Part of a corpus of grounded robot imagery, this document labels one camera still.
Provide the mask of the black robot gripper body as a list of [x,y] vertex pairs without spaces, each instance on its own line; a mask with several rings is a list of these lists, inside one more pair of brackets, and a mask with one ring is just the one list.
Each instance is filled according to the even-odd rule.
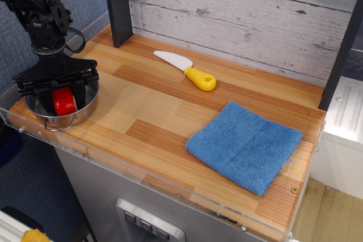
[[99,80],[95,60],[72,58],[64,53],[39,56],[39,61],[31,68],[13,76],[21,96],[35,95],[35,89],[54,90],[71,87],[83,81],[86,85]]

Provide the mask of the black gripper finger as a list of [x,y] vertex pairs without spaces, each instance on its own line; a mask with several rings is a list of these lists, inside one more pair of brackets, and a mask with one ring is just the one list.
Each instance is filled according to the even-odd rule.
[[85,83],[82,80],[74,83],[74,97],[77,109],[78,110],[82,109],[86,103]]
[[48,113],[55,113],[55,108],[53,105],[53,99],[51,96],[51,91],[50,90],[40,90],[40,89],[35,89],[35,95],[39,101],[39,103],[41,104],[41,106],[44,108],[44,110]]

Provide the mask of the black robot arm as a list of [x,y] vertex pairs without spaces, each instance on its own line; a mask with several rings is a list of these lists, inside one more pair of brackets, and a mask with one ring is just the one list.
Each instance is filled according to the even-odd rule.
[[37,98],[46,112],[55,116],[72,114],[86,106],[86,86],[99,79],[94,60],[67,56],[72,18],[60,0],[1,0],[15,13],[28,33],[37,64],[15,75],[20,96]]

